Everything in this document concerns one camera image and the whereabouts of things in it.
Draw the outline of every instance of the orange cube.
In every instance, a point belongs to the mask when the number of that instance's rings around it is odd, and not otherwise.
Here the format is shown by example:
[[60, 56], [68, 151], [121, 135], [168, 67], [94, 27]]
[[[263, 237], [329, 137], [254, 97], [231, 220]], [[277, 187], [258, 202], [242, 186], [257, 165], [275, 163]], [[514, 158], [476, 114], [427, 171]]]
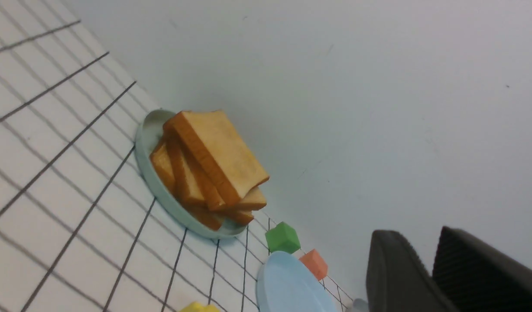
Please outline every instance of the orange cube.
[[320, 257], [320, 254], [316, 249], [309, 251], [299, 260], [312, 272], [312, 274], [314, 274], [316, 279], [321, 280], [328, 276], [328, 265], [324, 259]]

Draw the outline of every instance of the table surface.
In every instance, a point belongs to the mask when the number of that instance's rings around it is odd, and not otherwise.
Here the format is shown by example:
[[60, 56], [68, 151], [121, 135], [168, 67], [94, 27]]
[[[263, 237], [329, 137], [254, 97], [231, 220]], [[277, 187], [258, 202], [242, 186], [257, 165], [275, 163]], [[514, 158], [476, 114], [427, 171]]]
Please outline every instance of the table surface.
[[[1, 312], [258, 311], [276, 223], [258, 211], [216, 241], [167, 215], [133, 154], [157, 108], [60, 0], [0, 0]], [[320, 282], [338, 310], [351, 306]]]

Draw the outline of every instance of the light blue plate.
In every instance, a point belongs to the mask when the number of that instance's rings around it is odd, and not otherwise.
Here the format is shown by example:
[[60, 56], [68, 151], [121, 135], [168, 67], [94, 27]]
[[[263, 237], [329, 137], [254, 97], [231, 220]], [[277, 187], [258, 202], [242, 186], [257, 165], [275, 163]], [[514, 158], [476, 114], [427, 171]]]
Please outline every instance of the light blue plate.
[[231, 220], [224, 221], [218, 231], [213, 231], [193, 218], [175, 198], [169, 193], [168, 189], [156, 174], [149, 156], [162, 137], [162, 125], [175, 113], [168, 110], [158, 109], [150, 112], [145, 120], [139, 125], [137, 135], [135, 136], [135, 158], [141, 174], [147, 182], [151, 193], [156, 197], [164, 209], [180, 223], [188, 227], [189, 230], [204, 237], [219, 239], [234, 237], [242, 233], [245, 227], [242, 227]]
[[337, 312], [308, 268], [284, 251], [272, 253], [260, 268], [256, 299], [260, 312]]

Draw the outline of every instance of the bread slice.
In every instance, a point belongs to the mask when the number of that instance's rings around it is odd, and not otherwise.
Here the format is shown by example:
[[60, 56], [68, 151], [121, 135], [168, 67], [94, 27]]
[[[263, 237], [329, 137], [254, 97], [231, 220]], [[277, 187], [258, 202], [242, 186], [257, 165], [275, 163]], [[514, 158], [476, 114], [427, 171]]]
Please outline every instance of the bread slice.
[[228, 207], [233, 211], [259, 211], [266, 206], [266, 197], [257, 187], [251, 189], [249, 193], [237, 205]]
[[232, 219], [239, 225], [247, 225], [254, 220], [253, 213], [250, 211], [219, 211], [218, 214]]
[[150, 155], [152, 166], [169, 192], [175, 196], [175, 175], [164, 140], [160, 140]]
[[270, 176], [221, 110], [180, 112], [164, 124], [174, 128], [228, 206]]
[[181, 150], [179, 138], [175, 135], [168, 135], [167, 137], [165, 144], [171, 160], [173, 175], [175, 176], [177, 199], [184, 206], [205, 207], [206, 201]]
[[210, 178], [208, 177], [206, 172], [204, 172], [201, 165], [199, 165], [196, 158], [191, 154], [191, 152], [185, 147], [184, 144], [181, 144], [181, 149], [183, 151], [183, 155], [187, 159], [189, 169], [195, 176], [197, 184], [201, 189], [202, 194], [204, 195], [208, 210], [221, 211], [225, 209], [226, 202], [222, 199], [222, 197], [218, 193], [218, 189], [216, 188], [216, 186], [214, 186], [214, 184], [212, 184], [212, 181], [210, 181]]
[[202, 207], [185, 207], [185, 210], [187, 210], [187, 212], [197, 219], [197, 221], [214, 231], [218, 231], [218, 229], [222, 227], [225, 220], [224, 216], [211, 213]]

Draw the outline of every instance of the plate rim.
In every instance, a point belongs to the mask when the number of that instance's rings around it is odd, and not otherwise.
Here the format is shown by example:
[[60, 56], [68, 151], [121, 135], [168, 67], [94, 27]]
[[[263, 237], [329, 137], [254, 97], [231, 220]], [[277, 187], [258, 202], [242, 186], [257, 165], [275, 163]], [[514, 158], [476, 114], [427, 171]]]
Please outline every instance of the plate rim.
[[[266, 266], [271, 261], [270, 259], [272, 259], [272, 257], [287, 257], [287, 259], [290, 259], [290, 261], [294, 261], [295, 263], [298, 262], [302, 267], [304, 267], [306, 272], [308, 272], [309, 277], [314, 279], [318, 283], [318, 287], [321, 287], [320, 282], [318, 282], [318, 280], [314, 277], [312, 272], [310, 272], [309, 269], [306, 268], [306, 266], [302, 264], [302, 262], [299, 259], [293, 256], [291, 253], [286, 253], [285, 251], [274, 251], [273, 253], [271, 253], [271, 255], [268, 257], [266, 262], [260, 267], [260, 270], [258, 271], [258, 278], [256, 281], [256, 301], [257, 301], [258, 306], [260, 307], [260, 312], [275, 312], [270, 308], [268, 304], [269, 302], [268, 295], [266, 293], [266, 276], [268, 275], [266, 272]], [[323, 294], [325, 295], [325, 298], [326, 298], [325, 300], [326, 304], [330, 302], [328, 306], [331, 306], [331, 310], [323, 310], [323, 311], [324, 312], [337, 312], [337, 308], [334, 306], [333, 302], [328, 297], [328, 294], [326, 292], [323, 292]]]

